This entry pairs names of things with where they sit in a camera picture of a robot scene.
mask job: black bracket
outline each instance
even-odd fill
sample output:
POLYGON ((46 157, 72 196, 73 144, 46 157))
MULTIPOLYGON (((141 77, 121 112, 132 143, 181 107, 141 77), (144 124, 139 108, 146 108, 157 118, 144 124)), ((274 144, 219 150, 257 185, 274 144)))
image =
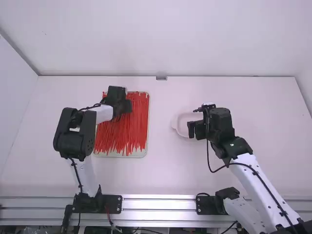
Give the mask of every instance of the black bracket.
POLYGON ((239 191, 234 188, 225 188, 217 191, 215 196, 198 194, 196 196, 196 213, 198 215, 227 215, 223 200, 239 198, 239 191))
POLYGON ((122 210, 121 195, 98 195, 94 198, 75 196, 72 213, 120 214, 122 210))
POLYGON ((73 213, 75 214, 120 214, 122 210, 121 195, 103 195, 101 187, 95 197, 89 197, 88 194, 79 193, 75 195, 72 205, 67 205, 64 212, 61 233, 67 233, 69 220, 73 213))
POLYGON ((197 196, 196 197, 196 213, 198 215, 227 215, 223 211, 223 203, 218 206, 216 196, 197 196))

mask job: white tabletop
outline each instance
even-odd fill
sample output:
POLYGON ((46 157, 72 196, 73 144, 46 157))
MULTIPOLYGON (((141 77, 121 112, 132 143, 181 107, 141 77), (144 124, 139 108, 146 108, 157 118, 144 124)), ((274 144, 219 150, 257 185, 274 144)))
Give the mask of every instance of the white tabletop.
MULTIPOLYGON (((75 178, 53 149, 64 107, 101 99, 109 85, 150 94, 148 152, 144 158, 99 158, 93 166, 104 193, 196 194, 235 186, 229 170, 211 174, 206 143, 180 137, 170 126, 183 108, 214 101, 231 110, 263 171, 283 195, 312 195, 312 119, 294 78, 261 77, 41 77, 1 177, 0 195, 68 196, 75 178)), ((222 165, 210 149, 213 168, 222 165)))

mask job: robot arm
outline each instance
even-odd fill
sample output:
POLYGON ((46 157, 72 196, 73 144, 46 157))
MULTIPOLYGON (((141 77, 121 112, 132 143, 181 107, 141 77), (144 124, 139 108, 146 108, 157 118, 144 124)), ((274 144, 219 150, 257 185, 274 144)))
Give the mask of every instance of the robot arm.
POLYGON ((53 139, 53 147, 70 163, 78 182, 78 191, 72 205, 65 208, 62 233, 67 232, 72 213, 121 212, 122 196, 103 195, 97 183, 91 157, 95 145, 96 125, 132 112, 126 99, 126 88, 109 86, 107 96, 92 107, 64 108, 53 139))
POLYGON ((239 179, 257 210, 239 197, 239 191, 228 188, 218 191, 225 211, 235 217, 250 234, 312 233, 312 222, 303 222, 281 197, 261 170, 253 150, 245 139, 235 136, 231 113, 214 104, 203 104, 194 112, 203 112, 203 120, 188 122, 189 138, 206 139, 218 158, 239 179))

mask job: bundle of red zip ties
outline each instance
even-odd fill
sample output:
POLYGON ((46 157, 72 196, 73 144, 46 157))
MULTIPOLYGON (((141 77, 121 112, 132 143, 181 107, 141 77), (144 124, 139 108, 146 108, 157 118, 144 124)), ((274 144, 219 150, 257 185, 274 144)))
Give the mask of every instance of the bundle of red zip ties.
POLYGON ((128 92, 132 112, 97 126, 95 153, 117 152, 129 156, 146 148, 150 96, 144 92, 128 92))

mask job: black cable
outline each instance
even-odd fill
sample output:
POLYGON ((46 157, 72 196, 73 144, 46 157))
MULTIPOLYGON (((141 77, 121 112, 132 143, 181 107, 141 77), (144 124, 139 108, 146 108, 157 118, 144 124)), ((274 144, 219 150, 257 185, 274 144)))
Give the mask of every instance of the black cable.
POLYGON ((71 160, 71 162, 72 162, 71 166, 73 166, 74 169, 75 169, 75 174, 76 174, 76 177, 77 177, 77 180, 78 180, 78 184, 79 184, 78 188, 80 188, 80 192, 82 193, 82 184, 81 184, 81 181, 80 181, 80 178, 79 178, 79 175, 78 175, 78 170, 77 170, 76 163, 75 163, 75 161, 71 157, 69 157, 68 159, 71 160))
MULTIPOLYGON (((76 177, 77 177, 77 180, 78 180, 78 184, 79 184, 78 188, 80 188, 80 193, 82 193, 82 184, 81 184, 81 181, 80 181, 80 178, 79 178, 79 175, 78 175, 78 170, 77 170, 76 163, 75 163, 75 161, 71 157, 69 157, 69 159, 72 162, 71 166, 73 166, 74 169, 75 169, 75 174, 76 174, 76 177)), ((80 220, 81 220, 81 213, 79 212, 79 220, 78 220, 78 225, 77 225, 78 227, 80 226, 80 220)))
POLYGON ((135 229, 131 234, 135 234, 139 228, 140 228, 140 227, 138 227, 137 229, 135 229))
POLYGON ((125 229, 135 230, 135 231, 141 230, 141 231, 148 231, 148 232, 156 233, 156 234, 163 234, 163 233, 159 233, 159 232, 156 232, 156 231, 153 231, 153 230, 149 230, 149 229, 145 229, 145 228, 125 228, 125 229))
POLYGON ((224 232, 221 232, 220 234, 225 234, 229 229, 231 229, 236 223, 238 223, 237 221, 235 221, 234 223, 232 223, 224 232))
POLYGON ((206 196, 210 196, 208 193, 199 193, 199 194, 197 194, 197 195, 196 195, 196 197, 197 197, 197 196, 199 196, 199 195, 206 195, 206 196))
MULTIPOLYGON (((223 165, 222 167, 219 167, 216 170, 212 170, 210 167, 210 163, 209 163, 209 151, 208 151, 208 146, 209 146, 209 141, 207 140, 207 162, 208 162, 208 167, 211 173, 216 173, 218 171, 220 171, 221 169, 225 168, 226 165, 223 165)), ((229 165, 241 165, 244 167, 249 168, 250 170, 252 170, 253 175, 257 176, 258 179, 261 181, 261 183, 263 184, 263 186, 266 188, 266 190, 268 191, 268 193, 271 195, 272 199, 274 200, 274 202, 277 204, 277 207, 281 210, 281 213, 283 214, 283 216, 285 216, 286 220, 288 221, 289 225, 291 226, 293 232, 295 234, 298 234, 297 230, 294 228, 293 223, 291 222, 291 220, 289 219, 287 212, 282 208, 282 206, 279 204, 279 202, 277 201, 276 197, 273 195, 273 193, 271 192, 271 190, 269 189, 269 187, 266 185, 266 183, 263 181, 263 179, 261 178, 261 176, 258 174, 258 172, 252 168, 251 166, 244 164, 244 163, 240 163, 240 162, 230 162, 229 165)))
POLYGON ((94 104, 93 106, 87 106, 87 107, 84 107, 84 108, 81 108, 81 109, 77 110, 77 111, 71 116, 71 118, 69 119, 68 124, 76 117, 76 115, 77 115, 79 112, 81 112, 81 111, 87 111, 87 110, 90 110, 90 109, 92 109, 92 108, 99 107, 99 106, 101 106, 101 105, 102 105, 101 103, 96 103, 96 104, 94 104))

